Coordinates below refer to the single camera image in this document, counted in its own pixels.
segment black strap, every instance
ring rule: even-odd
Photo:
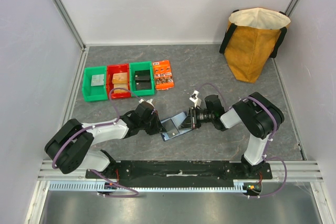
[[[286,32],[287,32],[286,27],[283,27],[283,28],[280,29],[280,36],[279,36],[277,42],[274,45],[273,52],[271,52],[271,54],[269,55],[270,58],[275,58],[277,56],[278,49],[281,46],[281,44],[282,44],[282,42],[285,38]]]
[[[221,54],[223,54],[225,52],[225,49],[226,49],[227,45],[229,44],[229,41],[230,41],[234,31],[236,30],[236,28],[237,28],[237,25],[232,23],[230,25],[229,29],[226,31],[223,42],[222,42],[222,45],[221,45],[221,48],[219,49],[219,52]]]

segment wall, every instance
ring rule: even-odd
[[[23,223],[80,49],[52,0],[0,0],[0,222]]]
[[[318,161],[336,206],[336,0],[300,0],[277,64],[304,151]]]
[[[87,44],[220,42],[233,10],[290,0],[62,0]]]

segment white bag lining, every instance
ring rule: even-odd
[[[258,29],[280,29],[290,23],[290,19],[284,14],[263,8],[239,10],[231,14],[229,21],[237,26]]]

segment yellow bag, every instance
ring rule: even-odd
[[[234,11],[219,52],[239,81],[254,83],[266,60],[275,58],[284,40],[290,19],[263,8]]]

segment gray floor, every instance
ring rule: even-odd
[[[91,47],[86,67],[106,66],[139,61],[170,60],[175,87],[157,91],[152,97],[161,119],[187,111],[189,96],[204,82],[218,86],[232,105],[255,91],[260,92],[278,106],[285,122],[270,145],[268,156],[281,156],[287,160],[302,159],[292,124],[281,92],[273,62],[268,60],[255,84],[237,81],[231,73],[219,45],[165,45],[165,46],[109,46]],[[200,97],[216,94],[212,87],[201,89]],[[137,105],[135,98],[115,100],[120,112],[126,113]],[[80,90],[72,115],[80,122],[97,123],[115,117],[110,101],[85,102]],[[217,131],[212,124],[204,124],[173,140],[163,142],[160,135],[148,136],[144,132],[124,140],[111,140],[95,146],[108,151],[115,159],[138,160],[240,160],[248,143],[249,132],[243,125],[229,131]]]
[[[279,185],[264,183],[263,191]],[[309,183],[287,183],[273,197],[230,193],[140,193],[111,199],[86,191],[49,191],[40,224],[322,224]]]

